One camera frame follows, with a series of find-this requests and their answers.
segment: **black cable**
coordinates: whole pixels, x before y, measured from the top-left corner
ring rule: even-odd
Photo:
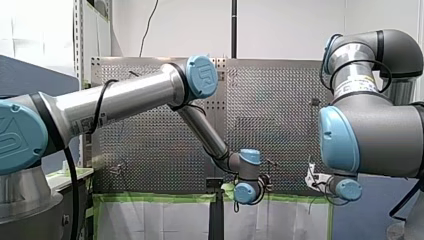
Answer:
[[[333,36],[331,36],[330,39],[328,40],[327,46],[325,46],[325,49],[324,49],[324,56],[322,57],[321,68],[319,70],[319,80],[321,81],[321,84],[330,91],[331,91],[330,87],[327,86],[324,81],[324,76],[323,76],[324,64],[327,62],[327,59],[329,57],[328,54],[331,48],[331,44],[334,41],[334,38],[341,37],[341,36],[343,35],[336,33],[336,34],[333,34]]]
[[[217,166],[221,171],[223,171],[225,173],[229,173],[229,174],[234,174],[234,175],[238,174],[237,172],[231,171],[229,169],[224,169],[221,165],[218,164],[217,160],[214,157],[212,157],[211,155],[209,155],[209,156],[212,158],[212,161],[215,164],[215,166]]]
[[[397,217],[395,216],[395,214],[397,212],[399,212],[408,202],[409,200],[411,200],[411,198],[415,195],[415,193],[420,189],[420,187],[422,186],[422,184],[424,183],[424,178],[420,178],[420,180],[418,180],[418,182],[414,185],[414,187],[412,187],[412,189],[402,198],[402,200],[400,200],[400,202],[398,204],[396,204],[396,206],[390,210],[389,212],[389,216],[393,219],[397,219],[400,221],[406,221],[406,218],[402,218],[402,217]]]
[[[341,207],[341,206],[344,206],[344,205],[346,205],[346,204],[348,204],[349,203],[349,201],[348,200],[345,200],[345,202],[343,202],[343,203],[336,203],[336,202],[333,202],[333,200],[330,200],[330,198],[328,197],[328,195],[327,195],[327,189],[330,187],[330,184],[331,184],[331,181],[333,180],[333,178],[334,177],[330,177],[328,180],[327,180],[327,184],[325,185],[325,187],[324,187],[324,197],[325,197],[325,199],[331,204],[331,205],[333,205],[333,206],[336,206],[336,207]]]
[[[197,105],[187,103],[185,106],[189,106],[189,107],[196,108],[197,110],[199,110],[200,112],[202,112],[202,113],[203,113],[203,115],[205,115],[205,116],[206,116],[206,111],[205,111],[205,109],[203,109],[203,108],[201,108],[201,107],[199,107],[199,106],[197,106]]]
[[[96,104],[96,110],[94,111],[94,121],[93,121],[93,125],[91,125],[90,130],[87,132],[87,134],[93,134],[96,131],[97,125],[99,124],[99,117],[100,117],[100,110],[102,107],[102,102],[103,102],[103,96],[105,95],[106,89],[107,87],[111,84],[111,83],[115,83],[118,82],[118,80],[116,79],[110,79],[108,80],[102,88],[102,91],[100,92],[100,97],[99,100],[97,100],[97,104]]]
[[[71,240],[78,239],[78,222],[79,222],[79,189],[77,170],[75,169],[74,158],[72,157],[69,147],[63,149],[66,160],[69,166],[69,173],[71,175],[71,188],[72,188],[72,227],[71,227]]]
[[[250,206],[254,206],[257,205],[258,203],[260,203],[262,201],[262,199],[264,199],[265,196],[265,184],[263,184],[261,181],[258,181],[258,183],[261,185],[261,193],[260,193],[260,197],[258,200],[256,200],[255,202],[253,202],[252,204],[249,204]]]
[[[13,97],[18,97],[20,95],[0,95],[0,100],[1,99],[8,99],[8,98],[13,98]]]
[[[130,74],[136,76],[136,77],[140,77],[140,75],[138,75],[137,73],[135,73],[134,71],[128,71]]]
[[[146,28],[146,32],[144,33],[143,39],[141,40],[140,54],[138,55],[138,57],[141,57],[141,54],[143,53],[144,40],[146,39],[146,36],[149,33],[150,21],[152,20],[153,14],[155,14],[156,12],[156,8],[158,7],[158,4],[159,4],[159,0],[156,0],[155,7],[153,8],[152,13],[150,14],[149,20],[147,21],[147,28]]]
[[[347,201],[347,200],[345,200],[346,202],[344,202],[344,203],[335,203],[335,202],[333,202],[332,200],[330,200],[329,198],[328,198],[328,196],[327,196],[327,188],[330,186],[330,183],[331,183],[331,181],[333,180],[333,178],[334,177],[330,177],[328,180],[327,180],[327,182],[325,183],[325,186],[324,186],[324,192],[321,190],[321,188],[319,188],[318,187],[318,185],[320,185],[320,184],[323,184],[323,182],[317,182],[316,180],[315,180],[315,178],[314,178],[314,174],[312,173],[312,170],[311,170],[311,168],[310,167],[308,167],[308,170],[309,170],[309,173],[311,174],[311,176],[312,176],[312,180],[314,180],[314,184],[315,184],[315,186],[317,186],[317,188],[318,188],[318,191],[324,196],[324,198],[325,198],[325,200],[327,200],[327,202],[329,202],[331,205],[334,205],[334,206],[344,206],[344,205],[346,205],[346,204],[348,204],[349,203],[349,201]]]
[[[330,89],[329,90],[331,91],[332,94],[334,94],[333,81],[334,81],[334,77],[336,76],[336,74],[338,72],[340,72],[340,70],[342,70],[343,68],[345,68],[345,67],[347,67],[347,66],[349,66],[353,63],[357,63],[357,62],[369,62],[369,63],[374,63],[374,64],[377,64],[377,65],[380,65],[380,67],[383,67],[387,71],[389,78],[387,80],[386,86],[383,87],[383,89],[379,90],[378,92],[383,93],[390,87],[390,85],[392,84],[393,76],[392,76],[392,71],[390,70],[390,68],[386,64],[384,64],[380,61],[377,61],[377,60],[372,60],[372,59],[357,59],[357,60],[351,60],[351,61],[347,61],[347,62],[343,63],[333,72],[333,74],[331,74],[330,87],[329,87]]]

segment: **blue cover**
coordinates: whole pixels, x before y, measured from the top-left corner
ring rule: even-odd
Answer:
[[[344,200],[356,201],[362,196],[362,187],[353,179],[343,179],[336,185],[336,194]]]
[[[218,88],[218,74],[214,64],[206,56],[192,56],[187,61],[187,82],[192,99],[212,96]]]
[[[234,189],[234,200],[241,204],[249,204],[255,201],[256,191],[248,183],[239,183]]]
[[[48,143],[44,122],[31,109],[0,100],[0,175],[41,159]]]
[[[330,168],[357,172],[360,164],[358,142],[352,126],[336,107],[320,110],[319,133],[322,161]]]
[[[241,149],[240,150],[240,159],[253,164],[260,165],[261,164],[261,153],[255,149]]]

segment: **perforated metal panel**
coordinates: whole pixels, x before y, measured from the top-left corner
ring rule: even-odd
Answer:
[[[307,192],[304,177],[308,158],[316,171],[320,160],[318,111],[312,98],[326,103],[320,85],[319,62],[283,60],[227,60],[227,136],[231,150],[255,148],[278,192]]]
[[[125,80],[156,72],[176,59],[95,58],[93,82]],[[103,128],[93,136],[96,192],[200,193],[205,156],[200,142],[168,106]]]
[[[155,72],[175,59],[93,59],[92,82]],[[214,59],[217,93],[204,101],[208,119],[233,151],[255,148],[276,192],[308,194],[304,177],[308,157],[324,171],[319,157],[317,113],[327,103],[318,79],[319,62]],[[311,106],[312,98],[320,106]],[[93,136],[96,192],[198,193],[211,169],[200,142],[181,118],[160,107],[108,126]]]

